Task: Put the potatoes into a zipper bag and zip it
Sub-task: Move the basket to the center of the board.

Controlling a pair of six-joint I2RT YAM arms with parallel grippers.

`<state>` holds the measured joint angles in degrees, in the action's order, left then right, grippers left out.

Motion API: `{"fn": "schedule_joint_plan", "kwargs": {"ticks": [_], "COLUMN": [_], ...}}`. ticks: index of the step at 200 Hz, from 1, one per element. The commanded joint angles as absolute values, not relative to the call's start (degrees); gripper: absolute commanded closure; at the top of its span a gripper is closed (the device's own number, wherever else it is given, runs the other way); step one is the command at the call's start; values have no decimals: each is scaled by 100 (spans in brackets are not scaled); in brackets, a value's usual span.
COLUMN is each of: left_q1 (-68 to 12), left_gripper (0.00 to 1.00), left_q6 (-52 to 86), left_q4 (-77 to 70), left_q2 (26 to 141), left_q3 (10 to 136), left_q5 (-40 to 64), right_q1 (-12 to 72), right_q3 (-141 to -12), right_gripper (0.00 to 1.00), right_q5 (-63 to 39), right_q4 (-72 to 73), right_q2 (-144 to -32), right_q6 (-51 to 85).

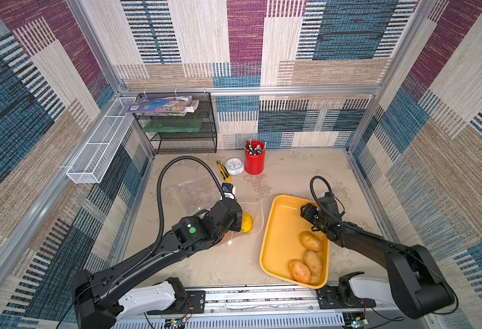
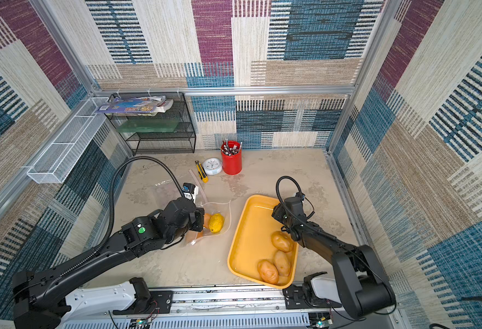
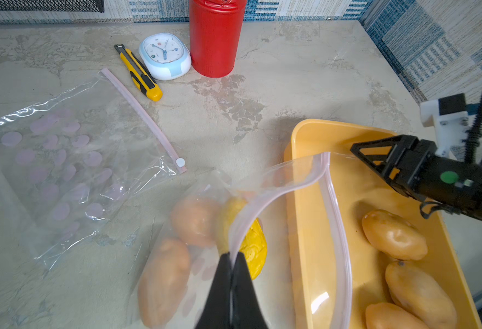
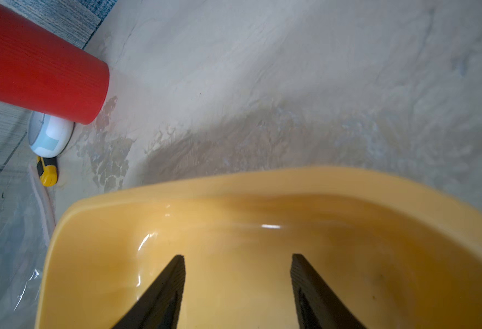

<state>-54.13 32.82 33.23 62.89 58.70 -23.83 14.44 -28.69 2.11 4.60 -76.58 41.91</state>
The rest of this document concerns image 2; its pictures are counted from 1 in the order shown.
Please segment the yellow lemon-like potato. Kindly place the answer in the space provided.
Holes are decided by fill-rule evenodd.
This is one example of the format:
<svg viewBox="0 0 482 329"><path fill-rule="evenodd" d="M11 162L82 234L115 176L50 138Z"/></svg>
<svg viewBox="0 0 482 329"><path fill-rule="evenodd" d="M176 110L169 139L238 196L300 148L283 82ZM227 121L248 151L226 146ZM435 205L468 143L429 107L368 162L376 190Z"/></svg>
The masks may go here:
<svg viewBox="0 0 482 329"><path fill-rule="evenodd" d="M219 233L224 227L224 216L220 213L213 214L209 221L209 230L211 233Z"/></svg>

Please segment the orange potato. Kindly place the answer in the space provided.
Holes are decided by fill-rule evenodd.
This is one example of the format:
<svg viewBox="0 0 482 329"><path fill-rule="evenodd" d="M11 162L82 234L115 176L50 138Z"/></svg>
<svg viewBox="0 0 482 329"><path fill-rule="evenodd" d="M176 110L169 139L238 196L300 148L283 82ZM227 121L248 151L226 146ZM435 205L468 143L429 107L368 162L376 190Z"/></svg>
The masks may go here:
<svg viewBox="0 0 482 329"><path fill-rule="evenodd" d="M209 221L211 219L212 215L209 213L205 213L204 215L204 224L203 227L209 230Z"/></svg>

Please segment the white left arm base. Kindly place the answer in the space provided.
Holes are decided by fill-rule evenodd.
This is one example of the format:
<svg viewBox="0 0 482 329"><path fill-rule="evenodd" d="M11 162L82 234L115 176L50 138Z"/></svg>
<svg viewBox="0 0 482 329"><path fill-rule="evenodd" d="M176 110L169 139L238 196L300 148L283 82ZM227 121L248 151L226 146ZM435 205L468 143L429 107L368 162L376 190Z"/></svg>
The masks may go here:
<svg viewBox="0 0 482 329"><path fill-rule="evenodd" d="M71 310L62 316L66 322L77 317L85 317L105 311L123 311L136 300L135 288L130 282L92 289L75 289L65 297Z"/></svg>

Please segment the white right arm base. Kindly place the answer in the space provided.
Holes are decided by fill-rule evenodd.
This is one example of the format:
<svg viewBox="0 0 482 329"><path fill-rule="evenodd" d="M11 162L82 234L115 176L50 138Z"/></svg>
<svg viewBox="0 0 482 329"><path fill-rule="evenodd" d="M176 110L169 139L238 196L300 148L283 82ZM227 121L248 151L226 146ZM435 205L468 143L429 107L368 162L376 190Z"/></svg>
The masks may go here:
<svg viewBox="0 0 482 329"><path fill-rule="evenodd" d="M312 278L311 286L317 298L341 304L336 280L328 277L327 274Z"/></svg>

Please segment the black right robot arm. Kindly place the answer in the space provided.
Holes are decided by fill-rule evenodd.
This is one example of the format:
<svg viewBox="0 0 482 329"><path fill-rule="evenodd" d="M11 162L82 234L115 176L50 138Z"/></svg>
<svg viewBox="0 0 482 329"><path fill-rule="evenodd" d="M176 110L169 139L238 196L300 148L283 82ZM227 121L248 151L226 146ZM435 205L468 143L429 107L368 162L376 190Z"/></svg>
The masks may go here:
<svg viewBox="0 0 482 329"><path fill-rule="evenodd" d="M309 222L301 197L279 197L278 200L272 217L283 225L293 241L331 264L339 303L347 314L359 319L397 304L386 272L371 247L345 243Z"/></svg>

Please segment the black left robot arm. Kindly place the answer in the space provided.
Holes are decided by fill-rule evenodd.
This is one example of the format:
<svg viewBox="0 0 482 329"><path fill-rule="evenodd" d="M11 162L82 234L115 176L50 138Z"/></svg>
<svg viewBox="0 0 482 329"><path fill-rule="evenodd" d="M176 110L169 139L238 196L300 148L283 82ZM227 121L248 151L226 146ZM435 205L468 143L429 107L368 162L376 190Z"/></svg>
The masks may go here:
<svg viewBox="0 0 482 329"><path fill-rule="evenodd" d="M179 197L165 209L136 217L106 242L48 270L13 276L16 328L56 328L72 312L66 297L84 283L128 261L166 248L186 232L200 232L205 209Z"/></svg>

